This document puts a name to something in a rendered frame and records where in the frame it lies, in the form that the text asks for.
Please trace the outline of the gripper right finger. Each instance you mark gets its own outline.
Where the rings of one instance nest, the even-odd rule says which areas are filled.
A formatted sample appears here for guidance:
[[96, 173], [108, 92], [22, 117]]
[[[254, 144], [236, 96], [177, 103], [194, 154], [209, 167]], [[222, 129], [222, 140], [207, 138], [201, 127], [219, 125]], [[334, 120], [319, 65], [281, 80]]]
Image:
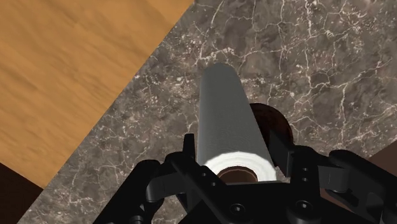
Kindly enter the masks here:
[[269, 132], [268, 151], [290, 179], [291, 224], [397, 224], [397, 177], [348, 150], [324, 156]]

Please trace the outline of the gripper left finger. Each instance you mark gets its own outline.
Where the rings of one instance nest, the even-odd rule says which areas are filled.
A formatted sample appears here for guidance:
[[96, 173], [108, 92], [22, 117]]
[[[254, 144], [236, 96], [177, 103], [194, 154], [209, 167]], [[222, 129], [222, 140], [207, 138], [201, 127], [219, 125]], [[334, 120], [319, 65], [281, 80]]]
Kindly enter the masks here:
[[178, 224], [229, 224], [221, 191], [225, 184], [195, 161], [195, 138], [185, 134], [183, 149], [139, 162], [93, 224], [152, 224], [165, 198], [175, 195], [186, 216]]

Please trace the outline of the white paper towel roll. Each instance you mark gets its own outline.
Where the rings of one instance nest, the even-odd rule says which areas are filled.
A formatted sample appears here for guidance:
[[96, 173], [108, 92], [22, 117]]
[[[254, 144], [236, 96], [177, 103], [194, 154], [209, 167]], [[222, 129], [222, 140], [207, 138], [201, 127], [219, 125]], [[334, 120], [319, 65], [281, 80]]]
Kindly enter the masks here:
[[200, 79], [197, 163], [226, 183], [277, 179], [240, 78], [228, 64], [205, 68]]

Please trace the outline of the dark brown round holder base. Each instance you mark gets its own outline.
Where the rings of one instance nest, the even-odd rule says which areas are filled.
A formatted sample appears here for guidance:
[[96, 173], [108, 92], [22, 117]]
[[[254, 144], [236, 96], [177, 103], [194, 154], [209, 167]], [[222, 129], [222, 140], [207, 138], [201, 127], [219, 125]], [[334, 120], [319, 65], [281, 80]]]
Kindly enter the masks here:
[[279, 110], [267, 104], [251, 103], [250, 107], [273, 164], [280, 168], [281, 172], [289, 178], [291, 169], [288, 168], [288, 153], [286, 151], [276, 152], [274, 147], [269, 146], [271, 143], [270, 131], [276, 133], [284, 144], [289, 146], [294, 143], [293, 133], [286, 117]]

